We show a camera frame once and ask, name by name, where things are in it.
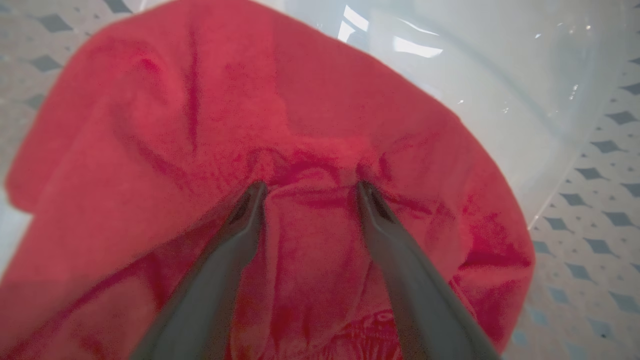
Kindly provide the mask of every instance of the patterned floor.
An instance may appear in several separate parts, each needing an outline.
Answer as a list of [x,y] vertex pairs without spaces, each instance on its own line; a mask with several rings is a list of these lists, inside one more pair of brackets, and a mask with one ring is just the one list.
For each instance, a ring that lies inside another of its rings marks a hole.
[[[158,2],[0,0],[0,179],[78,46]],[[628,7],[635,33],[640,4]],[[531,229],[538,266],[506,359],[640,359],[640,33],[627,52],[620,88]]]

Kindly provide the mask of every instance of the gray tong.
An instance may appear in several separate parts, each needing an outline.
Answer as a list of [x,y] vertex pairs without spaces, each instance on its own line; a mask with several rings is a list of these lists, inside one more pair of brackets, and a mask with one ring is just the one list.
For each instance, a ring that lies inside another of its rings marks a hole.
[[[222,228],[181,280],[131,360],[223,360],[243,268],[253,259],[266,185],[245,191]],[[499,360],[415,240],[369,183],[357,185],[364,240],[382,270],[405,360]]]

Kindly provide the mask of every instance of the towel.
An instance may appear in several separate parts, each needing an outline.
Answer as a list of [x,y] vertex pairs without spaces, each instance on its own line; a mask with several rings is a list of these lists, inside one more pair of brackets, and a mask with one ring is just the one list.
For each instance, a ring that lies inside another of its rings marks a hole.
[[460,120],[379,61],[244,0],[178,0],[98,32],[6,181],[34,215],[0,285],[0,357],[123,359],[244,189],[265,225],[234,359],[400,359],[355,185],[375,184],[504,349],[532,244]]

